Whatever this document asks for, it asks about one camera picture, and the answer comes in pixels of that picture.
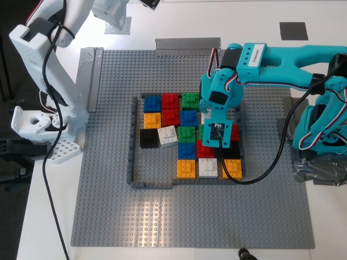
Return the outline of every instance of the black floor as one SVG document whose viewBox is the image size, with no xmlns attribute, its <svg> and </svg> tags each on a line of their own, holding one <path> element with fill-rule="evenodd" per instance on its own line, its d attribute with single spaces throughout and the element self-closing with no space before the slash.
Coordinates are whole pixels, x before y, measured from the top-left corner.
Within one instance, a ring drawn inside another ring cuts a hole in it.
<svg viewBox="0 0 347 260">
<path fill-rule="evenodd" d="M 13 134 L 10 127 L 11 116 L 8 107 L 11 102 L 25 101 L 39 105 L 38 88 L 30 78 L 25 66 L 9 39 L 9 33 L 25 19 L 34 9 L 38 0 L 0 1 L 0 32 L 4 41 L 3 48 L 7 62 L 14 100 L 8 99 L 7 86 L 0 62 L 0 78 L 7 100 L 0 97 L 0 137 Z M 13 162 L 0 159 L 0 175 L 18 169 Z M 0 260 L 15 260 L 20 242 L 25 207 L 27 204 L 29 184 L 18 184 L 11 192 L 5 190 L 8 184 L 0 185 Z"/>
</svg>

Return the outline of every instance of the yellow lego brick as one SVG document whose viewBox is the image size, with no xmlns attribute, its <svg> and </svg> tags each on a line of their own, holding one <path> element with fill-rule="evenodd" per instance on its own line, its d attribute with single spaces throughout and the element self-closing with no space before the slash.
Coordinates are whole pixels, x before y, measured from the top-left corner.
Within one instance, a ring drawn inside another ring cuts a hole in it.
<svg viewBox="0 0 347 260">
<path fill-rule="evenodd" d="M 241 180 L 242 179 L 241 160 L 227 159 L 227 160 L 224 160 L 224 162 L 226 163 L 226 167 L 228 169 L 230 176 L 236 180 Z M 223 169 L 223 179 L 229 179 L 224 169 Z"/>
<path fill-rule="evenodd" d="M 195 179 L 195 160 L 177 160 L 177 179 Z"/>
<path fill-rule="evenodd" d="M 162 121 L 161 121 L 160 113 L 144 114 L 143 127 L 144 129 L 161 128 Z"/>
</svg>

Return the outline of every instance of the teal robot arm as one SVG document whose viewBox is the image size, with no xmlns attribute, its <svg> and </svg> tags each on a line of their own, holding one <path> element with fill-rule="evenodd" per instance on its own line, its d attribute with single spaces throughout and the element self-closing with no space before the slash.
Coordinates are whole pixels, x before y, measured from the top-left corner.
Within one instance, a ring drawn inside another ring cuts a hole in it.
<svg viewBox="0 0 347 260">
<path fill-rule="evenodd" d="M 307 91 L 317 86 L 313 94 L 320 94 L 314 106 L 307 106 L 294 134 L 293 147 L 318 153 L 347 154 L 347 47 L 317 46 L 268 47 L 265 43 L 230 44 L 221 65 L 218 59 L 214 71 L 212 61 L 217 57 L 214 49 L 207 73 L 201 77 L 200 110 L 211 109 L 211 119 L 205 120 L 203 145 L 230 146 L 232 121 L 227 111 L 242 101 L 244 87 L 287 87 Z M 311 74 L 302 67 L 315 63 L 329 63 L 327 74 Z"/>
</svg>

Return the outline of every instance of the table surface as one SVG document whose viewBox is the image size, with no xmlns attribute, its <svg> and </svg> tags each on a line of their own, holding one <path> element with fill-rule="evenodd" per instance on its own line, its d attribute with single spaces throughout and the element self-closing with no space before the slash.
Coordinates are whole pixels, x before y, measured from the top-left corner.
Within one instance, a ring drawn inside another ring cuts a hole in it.
<svg viewBox="0 0 347 260">
<path fill-rule="evenodd" d="M 57 56 L 75 81 L 80 49 L 156 48 L 156 38 L 220 37 L 222 48 L 232 42 L 266 42 L 269 46 L 306 44 L 346 45 L 345 10 L 347 2 L 224 2 L 160 3 L 156 11 L 142 4 L 128 4 L 132 17 L 130 35 L 105 35 L 105 22 L 89 15 L 73 43 L 58 48 Z M 282 41 L 279 22 L 305 22 L 308 41 Z M 326 73 L 327 65 L 307 68 Z M 302 93 L 294 90 L 292 95 Z M 84 143 L 85 132 L 79 137 Z M 237 249 L 194 248 L 78 248 L 71 247 L 76 196 L 82 154 L 61 165 L 47 165 L 57 216 L 70 258 L 77 259 L 238 259 Z M 347 188 L 314 186 L 306 183 L 315 249 L 252 250 L 259 260 L 344 259 L 347 255 Z M 64 259 L 54 218 L 42 177 L 42 162 L 35 163 L 23 223 L 18 260 Z"/>
</svg>

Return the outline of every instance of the black cable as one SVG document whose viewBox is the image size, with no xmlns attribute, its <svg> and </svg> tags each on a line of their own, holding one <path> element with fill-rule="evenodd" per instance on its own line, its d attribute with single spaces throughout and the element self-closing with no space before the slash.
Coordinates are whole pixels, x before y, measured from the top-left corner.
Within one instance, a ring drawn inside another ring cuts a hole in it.
<svg viewBox="0 0 347 260">
<path fill-rule="evenodd" d="M 291 110 L 289 111 L 287 117 L 286 117 L 286 120 L 285 120 L 285 123 L 284 123 L 284 126 L 283 126 L 283 132 L 282 132 L 282 137 L 281 137 L 281 142 L 280 142 L 280 146 L 278 148 L 278 151 L 277 151 L 277 154 L 276 154 L 276 157 L 275 159 L 273 160 L 271 166 L 259 177 L 253 179 L 253 180 L 248 180 L 248 181 L 239 181 L 239 180 L 236 180 L 234 179 L 228 172 L 228 169 L 227 169 L 227 166 L 226 166 L 226 163 L 224 161 L 224 158 L 223 158 L 223 146 L 222 146 L 222 137 L 219 136 L 219 149 L 220 149 L 220 155 L 221 155 L 221 160 L 222 160 L 222 166 L 223 166 L 223 169 L 226 173 L 226 175 L 228 176 L 228 178 L 233 181 L 234 183 L 236 184 L 241 184 L 241 185 L 249 185 L 249 184 L 253 184 L 253 183 L 257 183 L 261 180 L 263 180 L 265 177 L 267 177 L 271 172 L 272 170 L 275 168 L 276 164 L 278 163 L 281 155 L 282 155 L 282 152 L 283 152 L 283 149 L 284 149 L 284 145 L 285 145 L 285 142 L 286 142 L 286 132 L 288 130 L 288 125 L 289 125 L 289 121 L 295 111 L 295 109 L 297 109 L 297 107 L 311 94 L 311 92 L 313 91 L 313 89 L 315 87 L 317 87 L 318 85 L 324 83 L 325 81 L 327 81 L 329 78 L 331 78 L 334 73 L 339 69 L 339 67 L 341 67 L 342 65 L 344 65 L 345 63 L 347 63 L 347 56 L 345 58 L 342 59 L 342 61 L 336 65 L 336 67 L 331 70 L 321 81 L 318 81 L 316 82 L 315 84 L 313 84 L 312 86 L 310 86 L 309 90 L 294 104 L 294 106 L 291 108 Z"/>
<path fill-rule="evenodd" d="M 65 16 L 66 16 L 66 7 L 67 7 L 67 0 L 63 0 L 63 12 L 62 12 L 61 21 L 60 21 L 61 25 L 64 25 Z M 61 32 L 62 28 L 63 28 L 63 26 L 58 26 L 56 34 L 55 34 L 55 36 L 54 36 L 54 38 L 52 40 L 52 43 L 49 46 L 49 49 L 48 49 L 48 51 L 47 51 L 47 53 L 46 53 L 46 55 L 44 57 L 43 64 L 42 64 L 42 77 L 43 77 L 43 80 L 44 80 L 44 82 L 46 84 L 47 92 L 48 92 L 49 96 L 51 97 L 51 99 L 54 102 L 54 105 L 55 105 L 56 110 L 57 110 L 58 115 L 59 115 L 59 121 L 60 121 L 58 135 L 56 136 L 56 139 L 55 139 L 52 147 L 50 148 L 50 150 L 48 151 L 48 153 L 44 157 L 43 164 L 42 164 L 42 173 L 43 173 L 44 184 L 46 185 L 46 189 L 47 189 L 47 193 L 48 193 L 50 207 L 52 208 L 52 213 L 53 213 L 53 216 L 54 216 L 56 228 L 57 228 L 58 233 L 59 233 L 60 242 L 61 242 L 61 245 L 63 247 L 65 257 L 66 257 L 67 260 L 69 260 L 70 258 L 69 258 L 68 252 L 66 250 L 66 246 L 65 246 L 63 235 L 62 235 L 61 230 L 60 230 L 58 217 L 57 217 L 56 212 L 55 212 L 53 199 L 52 199 L 52 194 L 50 192 L 50 188 L 49 188 L 48 180 L 47 180 L 47 175 L 46 175 L 47 159 L 52 154 L 56 144 L 58 143 L 58 141 L 60 139 L 61 133 L 63 131 L 63 117 L 62 117 L 62 114 L 61 114 L 61 110 L 60 110 L 58 101 L 57 101 L 57 99 L 56 99 L 56 97 L 54 95 L 54 92 L 52 90 L 52 86 L 49 84 L 49 82 L 47 80 L 47 75 L 46 75 L 46 67 L 47 67 L 47 62 L 48 62 L 48 59 L 49 59 L 49 55 L 52 53 L 52 50 L 53 50 L 53 48 L 55 46 L 56 41 L 58 40 L 58 37 L 60 35 L 60 32 Z"/>
<path fill-rule="evenodd" d="M 281 157 L 281 154 L 282 154 L 282 151 L 283 151 L 283 148 L 284 148 L 284 145 L 285 145 L 285 142 L 286 142 L 286 132 L 287 132 L 287 129 L 288 129 L 288 125 L 289 125 L 289 121 L 295 111 L 295 109 L 300 105 L 301 102 L 303 102 L 307 97 L 308 95 L 310 94 L 311 90 L 308 90 L 296 103 L 295 105 L 291 108 L 291 110 L 289 111 L 288 115 L 287 115 L 287 118 L 286 118 L 286 121 L 284 123 L 284 127 L 283 127 L 283 132 L 282 132 L 282 137 L 281 137 L 281 142 L 280 142 L 280 146 L 279 146 L 279 149 L 277 151 L 277 155 L 275 157 L 275 159 L 273 160 L 271 166 L 265 171 L 265 173 L 263 173 L 261 176 L 253 179 L 253 180 L 248 180 L 248 181 L 239 181 L 239 180 L 236 180 L 234 179 L 233 177 L 231 177 L 231 175 L 229 174 L 228 172 L 228 169 L 227 169 L 227 166 L 224 162 L 224 158 L 223 158 L 223 146 L 222 146 L 222 138 L 220 136 L 219 138 L 219 148 L 220 148 L 220 154 L 221 154 L 221 159 L 222 159 L 222 166 L 223 166 L 223 169 L 226 173 L 226 175 L 228 176 L 228 178 L 230 180 L 232 180 L 234 183 L 236 184 L 241 184 L 241 185 L 249 185 L 249 184 L 253 184 L 253 183 L 257 183 L 261 180 L 263 180 L 266 176 L 268 176 L 272 170 L 275 168 L 277 162 L 279 161 L 280 157 Z"/>
</svg>

